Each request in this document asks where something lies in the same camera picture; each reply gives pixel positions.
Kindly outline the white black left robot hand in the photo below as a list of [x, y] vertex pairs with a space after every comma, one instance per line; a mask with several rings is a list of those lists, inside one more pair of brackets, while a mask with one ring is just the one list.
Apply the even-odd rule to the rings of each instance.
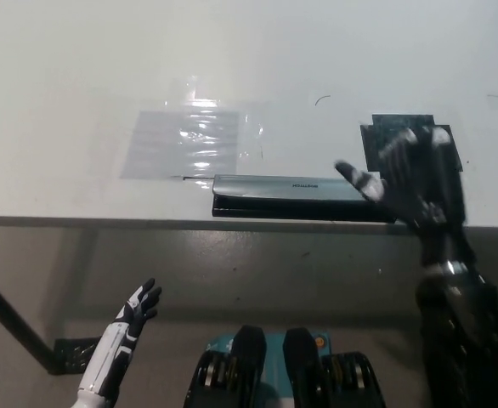
[[145, 323], [156, 316], [161, 288], [153, 278], [140, 286], [106, 327], [79, 383], [77, 407], [113, 407]]

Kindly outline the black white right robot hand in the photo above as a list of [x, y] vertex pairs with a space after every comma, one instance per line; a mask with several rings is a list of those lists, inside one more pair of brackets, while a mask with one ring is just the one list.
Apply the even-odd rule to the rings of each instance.
[[422, 266], [475, 263], [465, 231], [465, 202], [453, 139], [442, 127], [405, 128], [379, 151], [382, 175], [346, 161], [335, 169], [367, 200], [419, 238]]

